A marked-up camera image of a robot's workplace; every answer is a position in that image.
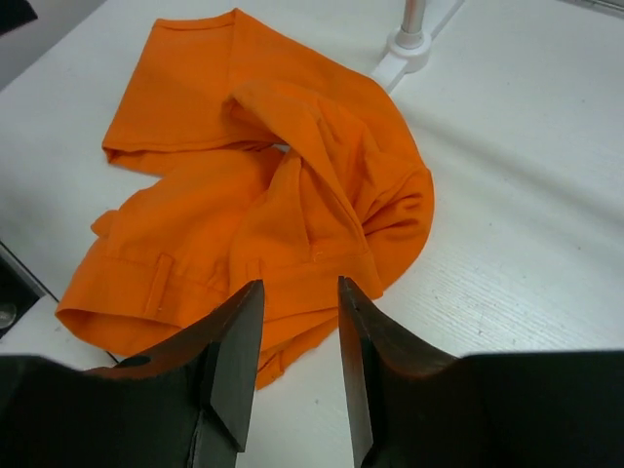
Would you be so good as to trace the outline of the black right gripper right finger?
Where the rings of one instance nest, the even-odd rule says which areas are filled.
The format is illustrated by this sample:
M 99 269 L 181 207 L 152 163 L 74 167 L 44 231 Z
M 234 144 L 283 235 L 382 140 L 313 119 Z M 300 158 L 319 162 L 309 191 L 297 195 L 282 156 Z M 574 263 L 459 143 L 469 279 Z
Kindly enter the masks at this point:
M 467 466 L 467 360 L 391 319 L 353 279 L 337 289 L 354 465 Z

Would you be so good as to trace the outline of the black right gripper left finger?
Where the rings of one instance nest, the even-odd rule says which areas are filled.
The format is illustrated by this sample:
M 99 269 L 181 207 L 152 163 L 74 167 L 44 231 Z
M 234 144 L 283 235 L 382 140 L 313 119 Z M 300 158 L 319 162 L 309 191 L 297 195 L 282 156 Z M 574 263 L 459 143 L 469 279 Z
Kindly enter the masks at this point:
M 234 466 L 249 434 L 263 313 L 254 280 L 174 336 L 95 370 L 107 394 L 88 466 Z

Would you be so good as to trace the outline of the orange trousers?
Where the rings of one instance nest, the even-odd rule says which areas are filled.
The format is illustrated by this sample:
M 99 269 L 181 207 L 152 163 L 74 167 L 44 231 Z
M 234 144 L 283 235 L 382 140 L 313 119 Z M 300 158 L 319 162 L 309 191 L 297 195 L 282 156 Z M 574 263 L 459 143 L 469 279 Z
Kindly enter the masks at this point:
M 132 356 L 261 280 L 258 387 L 334 331 L 339 277 L 382 296 L 433 222 L 383 89 L 237 9 L 153 24 L 102 149 L 156 181 L 93 223 L 58 319 Z

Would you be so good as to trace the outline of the white clothes rack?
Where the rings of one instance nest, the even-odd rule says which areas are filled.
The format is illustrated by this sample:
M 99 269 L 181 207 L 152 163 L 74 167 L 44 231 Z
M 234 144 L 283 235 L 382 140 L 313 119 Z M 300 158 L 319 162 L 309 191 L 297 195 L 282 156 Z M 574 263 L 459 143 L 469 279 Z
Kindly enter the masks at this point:
M 390 94 L 405 75 L 424 68 L 433 40 L 463 4 L 463 0 L 407 0 L 402 22 L 389 34 L 371 79 Z

